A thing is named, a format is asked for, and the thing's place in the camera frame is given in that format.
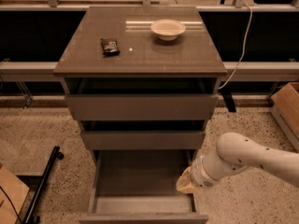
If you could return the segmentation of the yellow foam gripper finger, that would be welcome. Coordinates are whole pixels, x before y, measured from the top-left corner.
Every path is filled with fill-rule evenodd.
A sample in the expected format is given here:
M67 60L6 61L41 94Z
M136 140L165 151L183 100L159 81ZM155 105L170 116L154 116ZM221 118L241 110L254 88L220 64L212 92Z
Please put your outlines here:
M191 167L188 167L179 177L176 189L184 194L194 194L199 191L199 186L195 182Z

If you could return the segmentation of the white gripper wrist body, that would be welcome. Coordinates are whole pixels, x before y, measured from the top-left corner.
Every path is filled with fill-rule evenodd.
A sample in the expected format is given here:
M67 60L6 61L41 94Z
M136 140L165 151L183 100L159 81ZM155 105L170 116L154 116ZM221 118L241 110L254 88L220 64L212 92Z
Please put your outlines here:
M203 156L196 158L191 165L191 181L196 187L212 188L216 186L219 181L213 179L206 172L203 165Z

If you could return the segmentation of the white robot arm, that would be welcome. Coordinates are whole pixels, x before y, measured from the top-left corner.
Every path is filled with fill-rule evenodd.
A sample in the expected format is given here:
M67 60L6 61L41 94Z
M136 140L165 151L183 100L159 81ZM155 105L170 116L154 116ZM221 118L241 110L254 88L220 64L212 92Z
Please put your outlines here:
M196 193L251 167L299 187L298 153L262 146L239 133L224 133L212 151L192 161L178 179L176 188L181 193Z

